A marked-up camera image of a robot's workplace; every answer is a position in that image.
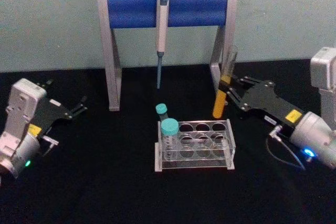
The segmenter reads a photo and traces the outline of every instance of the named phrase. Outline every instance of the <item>test tube rack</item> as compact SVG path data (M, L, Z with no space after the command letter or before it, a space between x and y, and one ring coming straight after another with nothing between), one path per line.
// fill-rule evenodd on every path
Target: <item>test tube rack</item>
M234 169L236 144L230 120L179 122L176 144L167 145L158 122L155 171L163 169L226 167Z

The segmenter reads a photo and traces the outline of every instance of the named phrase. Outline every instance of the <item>black tablecloth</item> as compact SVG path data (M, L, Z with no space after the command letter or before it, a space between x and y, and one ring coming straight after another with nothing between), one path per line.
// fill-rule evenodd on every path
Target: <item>black tablecloth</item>
M235 74L273 80L278 95L320 114L308 60L238 63ZM157 102L178 121L212 120L206 65L164 67L159 94L155 68L124 69L120 112L108 111L102 69L1 73L1 131L11 85L20 78L53 78L49 97L70 108L87 95L89 110L55 127L50 136L60 145L0 189L0 223L336 223L336 173L318 161L304 172L274 160L265 149L271 127L241 120L232 104L224 118L237 145L235 170L154 172Z

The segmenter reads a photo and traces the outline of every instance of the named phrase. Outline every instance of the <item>tube cap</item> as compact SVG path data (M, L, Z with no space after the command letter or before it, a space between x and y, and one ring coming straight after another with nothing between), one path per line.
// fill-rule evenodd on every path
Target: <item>tube cap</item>
M164 103L160 103L160 104L158 104L158 105L155 107L155 109L156 109L157 114L159 114L159 115L164 114L164 113L167 112L167 106L166 106L166 104L164 104Z
M165 136L175 135L179 131L178 121L173 118L167 118L161 123L161 131Z

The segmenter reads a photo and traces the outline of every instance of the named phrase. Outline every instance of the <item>blue foam bar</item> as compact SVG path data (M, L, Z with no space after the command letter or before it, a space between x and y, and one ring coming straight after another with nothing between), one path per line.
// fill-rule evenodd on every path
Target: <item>blue foam bar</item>
M156 26L156 0L107 0L111 28ZM169 27L222 26L227 0L170 0Z

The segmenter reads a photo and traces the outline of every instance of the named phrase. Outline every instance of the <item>light blue wall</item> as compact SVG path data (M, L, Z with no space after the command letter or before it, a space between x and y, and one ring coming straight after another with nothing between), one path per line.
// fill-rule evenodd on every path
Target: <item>light blue wall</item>
M238 0L238 61L312 57L336 40L335 0ZM214 27L169 29L164 64L206 63ZM155 65L155 30L116 31L123 66ZM0 71L103 67L97 0L1 0Z

